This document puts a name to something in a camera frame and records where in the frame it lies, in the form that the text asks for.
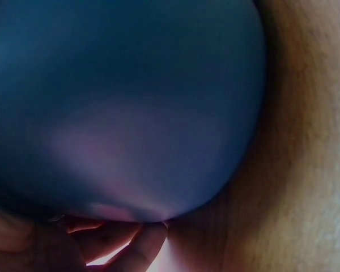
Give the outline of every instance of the finger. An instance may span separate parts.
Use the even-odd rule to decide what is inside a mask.
[[[99,219],[85,219],[72,216],[66,216],[58,222],[58,225],[64,228],[68,233],[80,230],[88,230],[100,227],[105,223],[104,220]]]
[[[111,254],[130,241],[140,229],[139,223],[109,222],[99,228],[71,233],[88,264]]]
[[[144,226],[131,243],[103,267],[103,272],[146,272],[159,254],[167,233],[162,223]]]

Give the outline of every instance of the blue object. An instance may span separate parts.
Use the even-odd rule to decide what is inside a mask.
[[[210,200],[252,138],[251,0],[0,4],[0,207],[154,222]]]

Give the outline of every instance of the rounded blue surface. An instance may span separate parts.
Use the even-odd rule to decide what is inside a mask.
[[[234,173],[264,81],[251,0],[4,1],[0,186],[72,215],[181,215]]]

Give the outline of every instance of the skin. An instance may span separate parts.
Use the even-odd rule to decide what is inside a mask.
[[[67,217],[38,224],[0,211],[0,272],[146,272],[166,237],[162,223]],[[129,241],[106,265],[86,266]]]

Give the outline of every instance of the hand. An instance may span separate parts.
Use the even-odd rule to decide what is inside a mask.
[[[65,218],[44,225],[0,211],[0,272],[145,272],[166,235],[161,223]],[[106,265],[86,266],[128,241]]]

